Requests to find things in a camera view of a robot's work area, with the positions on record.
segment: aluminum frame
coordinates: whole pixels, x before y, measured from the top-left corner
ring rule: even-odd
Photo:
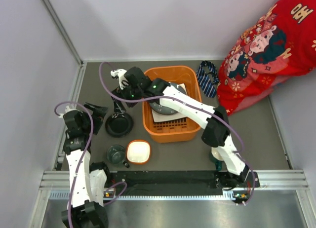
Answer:
[[[72,41],[70,40],[62,22],[60,21],[57,13],[55,12],[52,4],[49,0],[42,0],[43,5],[45,6],[46,10],[48,11],[49,15],[51,16],[54,24],[57,27],[57,30],[59,31],[60,35],[62,36],[63,40],[65,41],[66,46],[69,48],[71,54],[75,58],[75,60],[78,62],[78,64],[83,64],[82,59],[80,58],[78,52],[76,51],[76,48],[74,47]]]
[[[255,192],[265,190],[295,190],[308,228],[316,228],[316,209],[311,191],[303,170],[258,170],[261,187]],[[69,172],[45,171],[39,187],[39,193],[33,210],[29,228],[40,228],[44,219],[48,200],[67,199],[69,196]],[[229,194],[223,196],[122,196],[120,200],[228,200]]]
[[[71,101],[78,101],[82,82],[83,82],[84,73],[86,70],[86,66],[87,66],[87,63],[84,62],[79,67],[79,70],[78,70],[78,73],[77,73],[77,76],[75,78],[74,85],[72,88],[72,93],[71,93],[71,97],[70,97]],[[62,130],[60,137],[59,137],[59,141],[58,141],[58,146],[57,146],[58,154],[57,154],[56,159],[55,159],[54,169],[56,169],[59,164],[61,165],[64,162],[65,153],[63,152],[63,144],[64,144],[64,141],[66,139],[66,135],[65,135],[66,129],[67,128],[64,125],[63,130]]]

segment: black cup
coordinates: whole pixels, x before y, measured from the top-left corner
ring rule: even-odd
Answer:
[[[107,159],[110,163],[114,165],[122,163],[126,168],[129,168],[125,157],[126,149],[121,145],[112,145],[107,151]]]

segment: gray floor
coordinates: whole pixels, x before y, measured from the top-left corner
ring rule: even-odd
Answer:
[[[222,61],[213,61],[219,67]],[[98,68],[100,63],[88,63],[84,75],[79,102],[89,102],[96,105],[110,108],[108,115],[113,112],[113,103],[110,96],[103,89]],[[170,62],[117,62],[113,63],[115,68],[129,69],[134,66],[140,67],[143,71],[160,66],[186,65],[196,70],[200,61],[170,61]],[[103,76],[105,84],[112,90],[118,86],[118,82],[110,78],[110,68],[104,66]],[[211,99],[202,93],[202,101],[208,105],[217,106],[217,99]],[[91,162],[107,161],[106,151],[113,144],[120,144],[124,147],[129,142],[142,139],[151,144],[152,156],[144,165],[131,164],[130,170],[215,170],[214,164],[208,159],[210,148],[200,139],[200,130],[196,137],[189,142],[159,144],[154,142],[143,127],[142,105],[139,103],[127,112],[134,119],[132,132],[124,138],[112,138],[105,128],[102,127],[99,134],[92,139]],[[236,113],[229,117],[230,125],[240,134],[245,143],[245,151],[242,156],[256,170],[277,170],[288,169],[282,145],[277,133],[277,128],[270,109],[268,98],[259,103]],[[238,149],[239,142],[233,136]],[[111,170],[125,170],[125,167],[117,167],[107,163]],[[67,170],[67,162],[64,162],[63,169]]]
[[[306,228],[295,191],[257,191],[246,207],[231,201],[117,201],[109,228]],[[42,228],[63,228],[65,200],[48,202]]]

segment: cable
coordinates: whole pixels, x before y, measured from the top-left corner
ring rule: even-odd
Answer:
[[[251,185],[250,185],[250,182],[247,181],[247,194],[249,194],[251,191]]]
[[[119,100],[119,101],[122,101],[122,102],[127,102],[127,103],[139,103],[139,102],[144,102],[144,101],[150,101],[150,100],[156,100],[156,99],[160,99],[160,98],[165,98],[165,99],[171,99],[171,100],[174,100],[174,101],[177,101],[177,102],[180,102],[181,104],[185,103],[177,98],[174,98],[174,97],[170,97],[170,96],[154,96],[154,97],[148,97],[148,98],[143,98],[143,99],[139,99],[139,100],[127,100],[127,99],[123,99],[123,98],[120,98],[116,95],[114,95],[105,85],[104,81],[103,81],[103,78],[102,78],[102,67],[104,64],[107,64],[109,65],[112,70],[113,70],[113,67],[112,65],[109,63],[109,62],[102,62],[99,66],[99,78],[100,78],[100,81],[101,81],[101,84],[103,86],[103,88],[105,89],[105,91],[113,98]],[[240,144],[241,144],[241,150],[240,151],[235,151],[234,153],[237,154],[238,158],[243,161],[246,165],[248,165],[249,167],[249,170],[251,171],[251,174],[253,176],[253,185],[252,185],[252,193],[250,194],[250,197],[249,199],[244,203],[245,205],[248,204],[248,202],[250,201],[250,199],[252,198],[252,195],[253,195],[253,191],[255,189],[255,174],[253,172],[253,170],[250,168],[250,165],[249,163],[247,163],[247,161],[245,161],[238,153],[242,152],[243,149],[244,149],[244,143],[243,143],[243,140],[241,139],[241,137],[239,136],[239,134],[229,125],[227,124],[224,120],[222,120],[219,116],[215,115],[215,114],[212,114],[206,110],[203,110],[203,109],[200,109],[200,108],[197,108],[195,106],[192,106],[192,105],[189,105],[187,103],[185,103],[188,107],[194,109],[194,110],[197,110],[197,111],[200,111],[200,112],[203,112],[203,113],[206,113],[206,114],[209,114],[210,116],[214,117],[215,119],[217,119],[218,121],[220,121],[223,125],[225,125],[236,137],[237,139],[240,141]]]
[[[89,138],[88,138],[88,141],[87,141],[87,144],[85,145],[84,147],[84,150],[83,150],[83,153],[79,159],[79,162],[77,164],[77,167],[76,167],[76,170],[75,170],[75,174],[78,173],[79,171],[79,167],[80,167],[80,164],[81,164],[81,161],[84,157],[84,154],[86,153],[86,151],[88,150],[88,147],[90,145],[90,142],[91,142],[91,139],[92,139],[92,134],[93,134],[93,119],[92,119],[92,116],[90,114],[90,112],[88,111],[88,109],[86,107],[84,107],[82,104],[78,103],[78,102],[75,102],[75,101],[64,101],[64,102],[61,102],[59,104],[57,104],[57,106],[55,106],[54,108],[54,112],[57,116],[60,116],[60,114],[57,112],[57,108],[63,104],[74,104],[74,105],[77,105],[77,106],[80,106],[89,116],[89,119],[90,119],[90,122],[91,122],[91,128],[90,128],[90,134],[89,134]],[[76,184],[76,180],[77,180],[77,176],[75,175],[74,176],[74,180],[73,180],[73,184],[71,186],[71,189],[70,189],[70,194],[69,194],[69,201],[68,201],[68,222],[69,222],[69,227],[70,228],[74,228],[73,226],[73,221],[72,221],[72,218],[71,218],[71,204],[72,204],[72,200],[73,200],[73,193],[74,193],[74,190],[75,190],[75,184]]]
[[[109,204],[113,203],[114,201],[116,201],[125,192],[125,190],[127,188],[127,183],[124,182],[124,181],[120,181],[120,182],[117,182],[116,184],[113,184],[111,187],[107,188],[107,190],[105,190],[104,193],[106,193],[110,189],[115,188],[118,185],[124,185],[124,188],[122,189],[122,191],[117,196],[115,196],[115,198],[113,198],[111,201],[109,201],[107,203],[104,203],[103,206],[106,206],[106,205],[109,205]]]

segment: blue striped cloth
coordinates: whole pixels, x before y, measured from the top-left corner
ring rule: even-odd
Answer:
[[[208,67],[209,73],[206,73],[203,67]],[[197,81],[202,91],[207,97],[214,98],[216,96],[216,88],[214,85],[219,83],[219,78],[217,76],[217,70],[213,63],[209,61],[202,61],[197,70]]]

